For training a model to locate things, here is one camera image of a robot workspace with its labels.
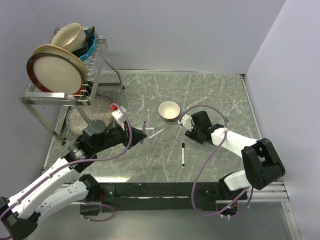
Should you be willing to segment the white pen pink end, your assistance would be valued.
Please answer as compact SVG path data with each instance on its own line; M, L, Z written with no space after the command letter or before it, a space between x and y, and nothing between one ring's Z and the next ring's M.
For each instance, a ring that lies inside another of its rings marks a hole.
M149 140L157 137L158 135L160 135L161 133L163 133L166 130L166 128L159 130L158 132L152 134L151 136L148 137Z

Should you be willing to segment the white pen black tip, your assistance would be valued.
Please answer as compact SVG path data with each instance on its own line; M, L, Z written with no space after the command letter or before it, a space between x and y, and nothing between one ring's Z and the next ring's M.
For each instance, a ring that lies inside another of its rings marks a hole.
M182 168L185 166L185 143L181 144L181 166Z

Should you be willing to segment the white pen purple tip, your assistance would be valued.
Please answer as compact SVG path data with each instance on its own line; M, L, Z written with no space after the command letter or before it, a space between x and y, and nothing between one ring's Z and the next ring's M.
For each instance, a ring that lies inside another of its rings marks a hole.
M146 132L146 121L143 122L142 130L141 130L141 131L142 131L143 134L145 134L145 132ZM140 144L143 144L143 143L144 143L144 139L145 139L145 138L142 138L142 140L140 141Z

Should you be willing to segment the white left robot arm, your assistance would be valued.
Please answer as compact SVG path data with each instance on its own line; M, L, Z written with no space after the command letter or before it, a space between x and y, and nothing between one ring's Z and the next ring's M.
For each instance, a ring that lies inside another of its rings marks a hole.
M41 220L77 201L96 200L100 184L90 174L64 190L59 187L93 163L97 153L122 144L126 149L144 140L147 135L127 122L107 128L102 120L94 120L56 162L19 193L0 199L0 220L13 240L32 234Z

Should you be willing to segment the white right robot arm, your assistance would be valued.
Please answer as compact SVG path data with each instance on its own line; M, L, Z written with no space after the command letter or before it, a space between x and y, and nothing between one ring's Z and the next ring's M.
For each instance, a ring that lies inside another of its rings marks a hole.
M206 111L184 115L178 122L186 128L185 135L199 144L221 145L242 159L243 170L220 179L219 195L232 198L237 190L252 187L262 190L286 174L286 169L272 142L235 133L222 124L212 124Z

